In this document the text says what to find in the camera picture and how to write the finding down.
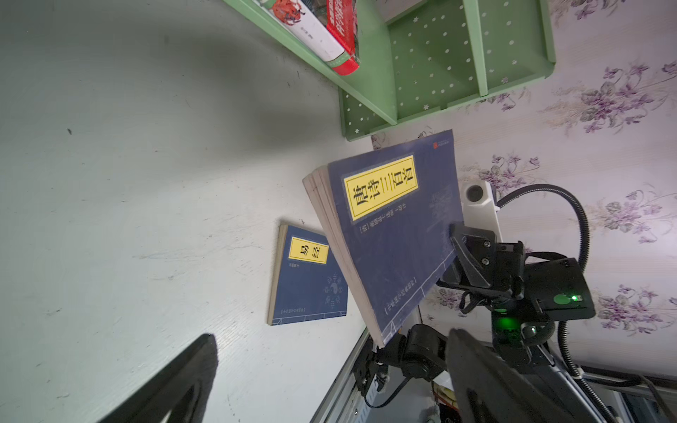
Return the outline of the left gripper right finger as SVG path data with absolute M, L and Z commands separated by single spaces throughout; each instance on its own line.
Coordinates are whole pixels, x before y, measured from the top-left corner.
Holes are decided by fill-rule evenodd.
M 464 422 L 574 421 L 467 331 L 450 331 L 445 357 Z

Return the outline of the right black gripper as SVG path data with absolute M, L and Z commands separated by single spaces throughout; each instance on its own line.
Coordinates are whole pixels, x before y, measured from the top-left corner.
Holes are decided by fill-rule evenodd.
M 464 293 L 461 313 L 490 311 L 492 343 L 505 360 L 531 360 L 532 349 L 548 342 L 558 323 L 596 316 L 584 276 L 589 241 L 579 259 L 554 252 L 525 253 L 523 243 L 497 243 L 488 229 L 452 224 L 456 258 L 448 286 Z

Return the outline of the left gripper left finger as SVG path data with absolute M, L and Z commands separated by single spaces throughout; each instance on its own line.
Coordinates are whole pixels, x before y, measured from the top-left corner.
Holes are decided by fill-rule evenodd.
M 213 334 L 203 334 L 103 422 L 201 422 L 219 365 Z

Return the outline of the dark blue hardcover book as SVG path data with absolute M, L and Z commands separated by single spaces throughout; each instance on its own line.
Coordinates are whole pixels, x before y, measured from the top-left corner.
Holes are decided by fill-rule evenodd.
M 378 347 L 455 260 L 464 216 L 452 130 L 337 160 L 303 179 L 331 251 Z

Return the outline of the green red plant book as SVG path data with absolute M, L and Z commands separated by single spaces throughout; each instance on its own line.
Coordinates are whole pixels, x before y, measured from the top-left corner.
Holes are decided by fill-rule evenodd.
M 257 4 L 338 75 L 359 70 L 356 2 L 266 0 Z

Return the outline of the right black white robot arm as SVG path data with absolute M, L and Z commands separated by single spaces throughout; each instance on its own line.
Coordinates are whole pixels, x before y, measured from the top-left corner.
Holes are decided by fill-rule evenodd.
M 354 364 L 356 386 L 366 394 L 389 368 L 406 381 L 451 377 L 465 422 L 613 422 L 615 416 L 585 380 L 568 345 L 568 324 L 595 316 L 584 272 L 590 227 L 581 203 L 552 184 L 533 184 L 491 204 L 500 209 L 530 193 L 548 192 L 572 207 L 579 226 L 577 257 L 526 252 L 501 243 L 492 229 L 455 224 L 456 257 L 437 285 L 460 292 L 460 310 L 477 307 L 491 316 L 492 347 L 467 331 L 442 335 L 416 324 L 384 347 L 366 343 Z

